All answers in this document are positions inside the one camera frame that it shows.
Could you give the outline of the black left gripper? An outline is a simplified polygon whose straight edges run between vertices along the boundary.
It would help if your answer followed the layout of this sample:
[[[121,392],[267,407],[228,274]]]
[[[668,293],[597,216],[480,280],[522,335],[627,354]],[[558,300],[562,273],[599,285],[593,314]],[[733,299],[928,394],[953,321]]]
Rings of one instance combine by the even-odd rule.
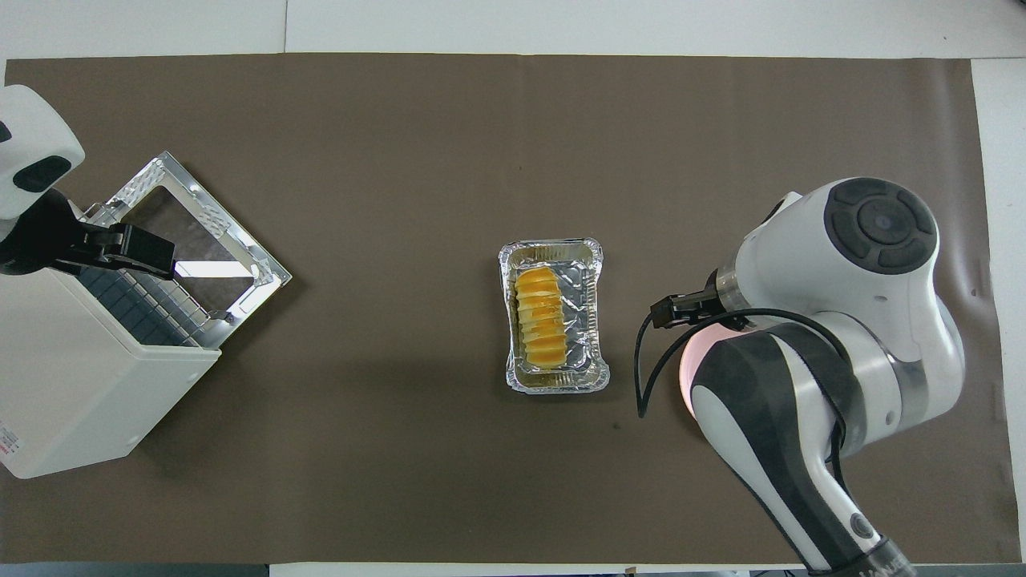
[[[103,260],[107,244],[91,239],[112,232],[83,222],[55,188],[44,192],[10,226],[1,244],[3,275],[23,276],[49,268],[72,276],[84,269],[120,270],[117,260]]]

